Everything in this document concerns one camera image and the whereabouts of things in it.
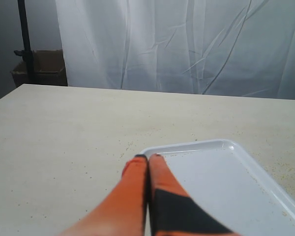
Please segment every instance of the black stripe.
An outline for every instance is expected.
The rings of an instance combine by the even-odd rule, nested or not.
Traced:
[[[156,189],[152,202],[152,232],[180,231],[196,234],[231,233],[191,198]]]

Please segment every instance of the brown box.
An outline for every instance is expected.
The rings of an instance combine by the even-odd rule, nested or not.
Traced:
[[[68,86],[62,50],[36,51],[33,52],[33,55],[37,84]],[[24,61],[19,63],[11,74],[16,87],[22,84],[31,84]]]

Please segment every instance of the speckled tabletop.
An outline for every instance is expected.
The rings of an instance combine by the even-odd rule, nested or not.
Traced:
[[[147,147],[240,143],[295,199],[295,101],[23,85],[0,100],[0,236],[54,235]]]

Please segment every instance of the gray wall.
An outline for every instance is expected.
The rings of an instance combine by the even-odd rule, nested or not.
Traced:
[[[25,0],[33,50],[61,49],[55,0]],[[17,0],[0,0],[0,98],[15,89],[10,75],[23,48]]]

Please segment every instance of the orange and black object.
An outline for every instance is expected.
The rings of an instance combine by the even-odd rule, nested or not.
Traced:
[[[143,236],[147,204],[153,236],[239,236],[190,198],[158,154],[127,162],[106,199],[59,236]]]

